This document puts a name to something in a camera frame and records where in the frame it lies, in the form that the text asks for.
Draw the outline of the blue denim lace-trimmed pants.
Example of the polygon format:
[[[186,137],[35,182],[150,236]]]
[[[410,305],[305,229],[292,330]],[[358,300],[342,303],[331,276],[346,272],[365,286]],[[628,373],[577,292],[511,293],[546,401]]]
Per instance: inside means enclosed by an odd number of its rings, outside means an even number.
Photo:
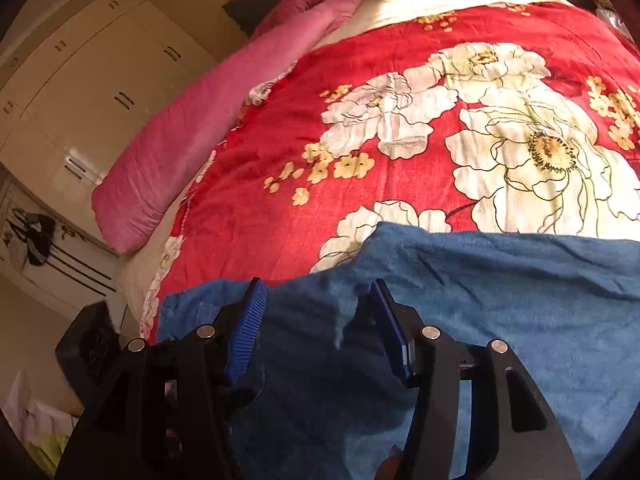
[[[416,310],[416,377],[390,369],[378,278]],[[160,307],[159,341],[219,320],[253,278],[211,280]],[[270,283],[246,373],[177,399],[162,479],[634,479],[639,474],[639,246],[574,236],[431,234],[380,224],[349,262]],[[206,406],[198,401],[207,400]]]

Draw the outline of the cream bed sheet mattress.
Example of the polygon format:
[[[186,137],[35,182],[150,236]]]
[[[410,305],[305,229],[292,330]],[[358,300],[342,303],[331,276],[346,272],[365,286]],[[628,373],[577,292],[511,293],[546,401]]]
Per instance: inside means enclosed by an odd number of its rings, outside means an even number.
[[[565,0],[361,0],[360,5],[348,21],[341,24],[341,26],[333,32],[330,32],[329,35],[323,37],[318,44],[313,46],[307,53],[318,50],[328,44],[336,44],[343,39],[358,36],[369,30],[410,21],[414,18],[423,18],[424,16],[438,18],[439,15],[472,8],[473,6],[488,6],[488,4],[496,3],[507,3],[511,6],[515,6],[516,4],[526,6],[526,4],[538,2],[563,3],[564,1]],[[250,90],[250,93],[242,105],[255,102],[258,90],[267,89],[270,84],[274,84],[279,78],[286,76],[305,55],[295,62],[285,73],[277,76],[277,78],[273,80],[258,84],[257,87]],[[136,321],[141,321],[142,318],[145,317],[146,311],[148,310],[146,298],[152,295],[153,289],[159,281],[155,272],[160,264],[160,253],[164,249],[165,242],[168,239],[178,206],[186,195],[186,192],[188,192],[190,185],[203,177],[204,172],[213,163],[217,145],[213,151],[210,152],[205,164],[201,166],[195,176],[170,204],[146,244],[135,252],[126,252],[126,254],[132,255],[132,257],[122,271],[122,276],[119,279],[119,287],[122,291],[122,296],[124,296],[126,300],[127,307]]]

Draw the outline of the white door with hangings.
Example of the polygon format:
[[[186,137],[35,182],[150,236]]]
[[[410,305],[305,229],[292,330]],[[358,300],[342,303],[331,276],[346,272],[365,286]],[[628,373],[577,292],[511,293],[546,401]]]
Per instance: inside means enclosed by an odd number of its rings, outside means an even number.
[[[12,179],[1,185],[1,273],[60,315],[104,301],[114,324],[126,313],[118,258],[41,207]]]

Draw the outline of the pink rolled blanket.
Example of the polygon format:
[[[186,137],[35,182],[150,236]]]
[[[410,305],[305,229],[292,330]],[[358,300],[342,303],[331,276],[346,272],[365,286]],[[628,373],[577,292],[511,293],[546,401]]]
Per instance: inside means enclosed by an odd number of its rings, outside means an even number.
[[[348,21],[361,0],[281,0],[248,43],[190,84],[134,137],[93,191],[105,243],[146,244],[163,215],[238,121],[250,90],[285,73]]]

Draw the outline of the red floral quilt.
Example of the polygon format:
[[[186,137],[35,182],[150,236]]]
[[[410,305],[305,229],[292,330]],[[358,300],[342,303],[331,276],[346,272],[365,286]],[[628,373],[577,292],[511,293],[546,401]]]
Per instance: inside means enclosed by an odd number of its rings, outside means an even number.
[[[144,297],[349,262],[383,222],[639,236],[639,51],[561,3],[420,16],[258,86],[180,200]]]

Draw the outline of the cream wardrobe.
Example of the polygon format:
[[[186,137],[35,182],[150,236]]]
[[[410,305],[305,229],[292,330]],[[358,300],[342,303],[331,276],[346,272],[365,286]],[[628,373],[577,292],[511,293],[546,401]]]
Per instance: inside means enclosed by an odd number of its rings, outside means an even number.
[[[101,236],[91,194],[150,118],[215,63],[149,0],[96,0],[1,90],[1,162],[40,202]]]

